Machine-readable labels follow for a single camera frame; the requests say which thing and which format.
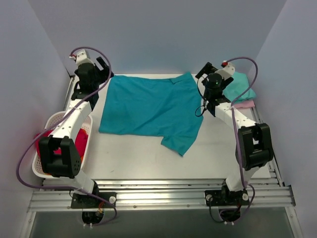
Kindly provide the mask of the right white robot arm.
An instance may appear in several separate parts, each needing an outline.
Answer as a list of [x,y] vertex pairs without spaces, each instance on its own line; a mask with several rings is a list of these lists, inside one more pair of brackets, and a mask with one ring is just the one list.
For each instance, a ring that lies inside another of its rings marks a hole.
[[269,126],[249,119],[238,111],[223,93],[233,82],[234,73],[235,67],[230,62],[224,61],[221,69],[207,62],[195,76],[202,81],[205,88],[204,92],[200,93],[203,112],[208,111],[215,118],[222,120],[235,134],[238,169],[225,179],[220,192],[221,201],[227,205],[236,201],[238,192],[246,189],[255,172],[273,159]]

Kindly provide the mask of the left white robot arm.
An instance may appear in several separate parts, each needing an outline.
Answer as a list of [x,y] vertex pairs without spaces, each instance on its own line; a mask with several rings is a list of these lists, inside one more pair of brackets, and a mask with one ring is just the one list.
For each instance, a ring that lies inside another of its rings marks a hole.
[[83,122],[93,111],[99,99],[99,86],[113,77],[109,66],[101,58],[99,69],[83,52],[76,56],[75,75],[79,78],[71,96],[69,108],[63,121],[45,137],[39,140],[39,156],[44,173],[63,178],[67,185],[83,194],[82,202],[89,208],[99,204],[100,195],[95,181],[81,169],[81,158],[75,140]]

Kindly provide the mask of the teal t shirt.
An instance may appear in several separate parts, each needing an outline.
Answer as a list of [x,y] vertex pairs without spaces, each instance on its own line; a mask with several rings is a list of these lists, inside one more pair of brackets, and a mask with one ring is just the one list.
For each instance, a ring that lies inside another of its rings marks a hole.
[[100,133],[161,137],[161,144],[180,156],[195,142],[203,117],[191,73],[166,79],[124,75],[108,83]]

